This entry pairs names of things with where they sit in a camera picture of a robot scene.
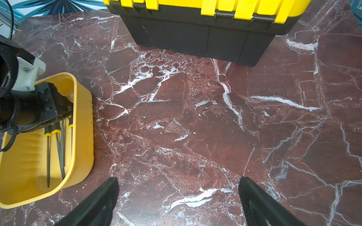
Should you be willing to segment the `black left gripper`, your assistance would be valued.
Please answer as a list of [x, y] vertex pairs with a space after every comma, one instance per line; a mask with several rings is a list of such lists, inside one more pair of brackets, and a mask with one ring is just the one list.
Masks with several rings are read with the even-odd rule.
[[32, 92], [12, 90], [1, 97], [1, 132], [34, 132], [65, 119], [73, 109], [50, 82], [37, 84]]

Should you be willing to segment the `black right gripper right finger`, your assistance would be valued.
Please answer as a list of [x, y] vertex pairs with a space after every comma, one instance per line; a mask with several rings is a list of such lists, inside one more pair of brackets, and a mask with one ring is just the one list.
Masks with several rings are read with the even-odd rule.
[[238, 186], [245, 219], [249, 226], [303, 226], [304, 223], [288, 212], [259, 185], [242, 177]]

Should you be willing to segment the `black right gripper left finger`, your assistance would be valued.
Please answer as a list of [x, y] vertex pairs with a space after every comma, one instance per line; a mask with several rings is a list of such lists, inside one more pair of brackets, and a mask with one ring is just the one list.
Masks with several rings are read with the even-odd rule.
[[111, 177], [55, 225], [109, 226], [118, 195], [118, 180]]

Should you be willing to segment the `yellow plastic storage tray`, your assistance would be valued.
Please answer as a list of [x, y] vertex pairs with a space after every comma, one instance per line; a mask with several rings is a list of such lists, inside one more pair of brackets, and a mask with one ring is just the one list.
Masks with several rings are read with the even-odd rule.
[[74, 103], [73, 154], [71, 130], [67, 127], [65, 178], [62, 179], [56, 138], [51, 137], [50, 187], [47, 188], [47, 141], [44, 130], [18, 134], [13, 146], [1, 153], [1, 208], [11, 209], [35, 202], [59, 190], [82, 182], [94, 162], [92, 96], [70, 73], [42, 79], [53, 83], [63, 96]]

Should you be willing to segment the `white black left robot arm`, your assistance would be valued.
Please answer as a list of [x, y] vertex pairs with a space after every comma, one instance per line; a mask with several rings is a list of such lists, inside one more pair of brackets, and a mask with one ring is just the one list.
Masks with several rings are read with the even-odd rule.
[[72, 114], [73, 103], [54, 84], [35, 83], [45, 71], [43, 61], [1, 36], [1, 132], [11, 135], [2, 152], [19, 133], [47, 128]]

